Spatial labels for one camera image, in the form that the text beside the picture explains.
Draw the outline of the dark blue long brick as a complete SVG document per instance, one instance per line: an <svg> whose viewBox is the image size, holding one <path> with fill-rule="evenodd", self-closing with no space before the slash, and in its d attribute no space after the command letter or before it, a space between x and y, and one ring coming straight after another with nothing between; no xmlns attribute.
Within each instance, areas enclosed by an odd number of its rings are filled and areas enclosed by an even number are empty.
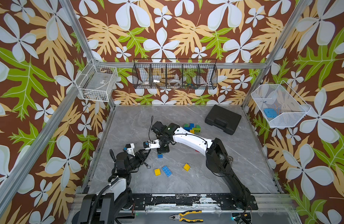
<svg viewBox="0 0 344 224"><path fill-rule="evenodd" d="M189 127L183 127L186 131L190 132L190 130L193 130L194 128L194 124L193 123L189 123Z"/></svg>

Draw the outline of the light blue long brick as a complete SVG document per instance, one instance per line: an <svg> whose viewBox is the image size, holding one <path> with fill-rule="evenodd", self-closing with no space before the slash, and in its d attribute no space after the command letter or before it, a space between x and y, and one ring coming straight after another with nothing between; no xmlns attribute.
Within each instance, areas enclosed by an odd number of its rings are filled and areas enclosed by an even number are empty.
<svg viewBox="0 0 344 224"><path fill-rule="evenodd" d="M170 177L172 175L171 170L167 166L163 166L162 171L165 173L167 177Z"/></svg>

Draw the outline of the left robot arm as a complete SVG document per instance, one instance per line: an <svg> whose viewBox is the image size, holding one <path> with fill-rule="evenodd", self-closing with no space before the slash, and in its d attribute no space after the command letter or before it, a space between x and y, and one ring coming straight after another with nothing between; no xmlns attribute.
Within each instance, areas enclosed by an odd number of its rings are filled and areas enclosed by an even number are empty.
<svg viewBox="0 0 344 224"><path fill-rule="evenodd" d="M122 209L133 205L133 193L129 187L132 173L139 171L150 154L149 149L140 149L134 155L126 150L115 155L109 151L114 162L108 184L98 194L86 195L73 224L113 224Z"/></svg>

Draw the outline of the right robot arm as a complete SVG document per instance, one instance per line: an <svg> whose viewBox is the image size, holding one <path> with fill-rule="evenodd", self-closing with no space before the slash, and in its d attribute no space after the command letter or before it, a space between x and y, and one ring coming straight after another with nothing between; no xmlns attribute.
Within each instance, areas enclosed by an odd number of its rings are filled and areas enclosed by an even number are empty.
<svg viewBox="0 0 344 224"><path fill-rule="evenodd" d="M220 139L206 139L177 124L171 123L166 126L160 121L150 125L149 130L154 132L157 138L154 141L150 140L149 148L155 148L160 153L167 153L169 145L180 143L198 151L206 157L206 167L215 176L222 178L228 186L235 207L240 210L253 209L255 199L233 171L233 158L228 155Z"/></svg>

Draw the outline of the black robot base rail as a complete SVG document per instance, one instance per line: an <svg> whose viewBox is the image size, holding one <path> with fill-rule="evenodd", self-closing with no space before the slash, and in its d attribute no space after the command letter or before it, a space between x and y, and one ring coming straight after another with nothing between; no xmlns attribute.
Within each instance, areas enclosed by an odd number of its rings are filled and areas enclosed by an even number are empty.
<svg viewBox="0 0 344 224"><path fill-rule="evenodd" d="M254 196L242 197L239 201L231 194L132 194L134 210L169 209L214 209L229 211L257 211L259 209Z"/></svg>

